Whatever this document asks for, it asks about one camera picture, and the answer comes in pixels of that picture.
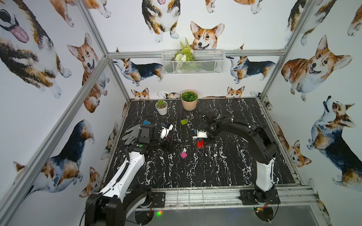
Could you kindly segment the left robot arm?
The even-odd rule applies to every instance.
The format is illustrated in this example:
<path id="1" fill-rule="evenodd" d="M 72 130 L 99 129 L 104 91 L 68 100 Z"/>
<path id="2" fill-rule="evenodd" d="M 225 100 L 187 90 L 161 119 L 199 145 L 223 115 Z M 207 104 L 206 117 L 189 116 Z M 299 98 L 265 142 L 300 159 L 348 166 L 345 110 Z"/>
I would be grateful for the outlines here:
<path id="1" fill-rule="evenodd" d="M 131 192 L 127 190 L 149 153 L 167 140 L 173 128 L 169 123 L 160 128 L 152 124 L 139 126 L 137 138 L 124 151 L 126 159 L 120 169 L 100 192 L 88 197 L 81 226 L 124 226 L 137 207 L 151 204 L 149 186 L 138 185 Z"/>

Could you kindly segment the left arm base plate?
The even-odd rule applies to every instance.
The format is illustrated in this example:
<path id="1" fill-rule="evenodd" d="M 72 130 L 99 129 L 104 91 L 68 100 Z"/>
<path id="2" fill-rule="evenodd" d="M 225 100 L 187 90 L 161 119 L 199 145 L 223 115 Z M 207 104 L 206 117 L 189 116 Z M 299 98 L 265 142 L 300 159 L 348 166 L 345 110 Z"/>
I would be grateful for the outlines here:
<path id="1" fill-rule="evenodd" d="M 139 205 L 137 208 L 164 208 L 166 202 L 166 193 L 165 192 L 152 192 L 146 196 L 144 203 Z"/>

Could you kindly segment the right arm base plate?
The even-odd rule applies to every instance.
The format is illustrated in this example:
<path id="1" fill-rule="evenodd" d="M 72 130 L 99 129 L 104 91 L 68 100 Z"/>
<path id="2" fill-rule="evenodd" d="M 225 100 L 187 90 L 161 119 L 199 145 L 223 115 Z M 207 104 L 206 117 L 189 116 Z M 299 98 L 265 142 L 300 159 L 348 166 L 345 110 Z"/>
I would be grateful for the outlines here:
<path id="1" fill-rule="evenodd" d="M 278 191 L 275 186 L 273 186 L 268 191 L 263 191 L 259 187 L 255 186 L 254 189 L 239 191 L 239 199 L 242 201 L 243 205 L 257 205 L 257 204 L 280 204 L 280 199 Z"/>

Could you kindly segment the red lego brick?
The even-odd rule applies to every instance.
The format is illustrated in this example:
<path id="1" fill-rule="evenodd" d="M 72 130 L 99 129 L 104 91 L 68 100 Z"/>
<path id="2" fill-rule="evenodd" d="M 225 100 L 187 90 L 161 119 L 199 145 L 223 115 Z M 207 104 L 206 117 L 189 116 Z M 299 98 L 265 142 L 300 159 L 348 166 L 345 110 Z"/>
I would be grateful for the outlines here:
<path id="1" fill-rule="evenodd" d="M 202 141 L 199 141 L 199 142 L 197 142 L 197 148 L 203 148 L 205 146 L 205 143 L 204 143 L 204 141 L 202 140 Z"/>

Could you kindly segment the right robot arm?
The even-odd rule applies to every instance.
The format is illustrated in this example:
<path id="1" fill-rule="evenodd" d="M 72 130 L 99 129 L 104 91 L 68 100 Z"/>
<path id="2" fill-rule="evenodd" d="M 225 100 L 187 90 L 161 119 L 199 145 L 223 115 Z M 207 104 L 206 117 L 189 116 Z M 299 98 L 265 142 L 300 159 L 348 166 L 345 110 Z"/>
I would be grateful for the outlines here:
<path id="1" fill-rule="evenodd" d="M 204 118 L 208 137 L 228 132 L 247 141 L 249 154 L 256 161 L 255 195 L 268 197 L 274 189 L 273 169 L 280 151 L 269 126 L 251 125 L 231 117 Z"/>

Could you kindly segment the pink lego brick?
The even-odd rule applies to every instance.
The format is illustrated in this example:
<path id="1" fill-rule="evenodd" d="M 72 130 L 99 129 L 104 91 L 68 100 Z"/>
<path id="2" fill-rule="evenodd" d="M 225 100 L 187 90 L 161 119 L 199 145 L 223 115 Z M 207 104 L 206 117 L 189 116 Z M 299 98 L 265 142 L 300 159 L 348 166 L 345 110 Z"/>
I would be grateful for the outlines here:
<path id="1" fill-rule="evenodd" d="M 187 153 L 186 153 L 186 152 L 182 152 L 182 153 L 181 153 L 181 157 L 182 157 L 182 159 L 185 159 L 185 158 L 187 157 Z"/>

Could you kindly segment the green lego brick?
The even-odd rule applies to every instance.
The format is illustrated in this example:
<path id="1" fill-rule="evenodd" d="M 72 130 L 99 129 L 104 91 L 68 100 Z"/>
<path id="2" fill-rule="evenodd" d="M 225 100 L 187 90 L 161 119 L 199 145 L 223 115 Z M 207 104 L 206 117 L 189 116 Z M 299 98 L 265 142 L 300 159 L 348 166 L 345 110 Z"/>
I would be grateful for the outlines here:
<path id="1" fill-rule="evenodd" d="M 188 120 L 187 120 L 187 119 L 181 120 L 181 124 L 182 124 L 182 125 L 185 125 L 185 124 L 187 124 L 187 123 L 188 123 Z"/>

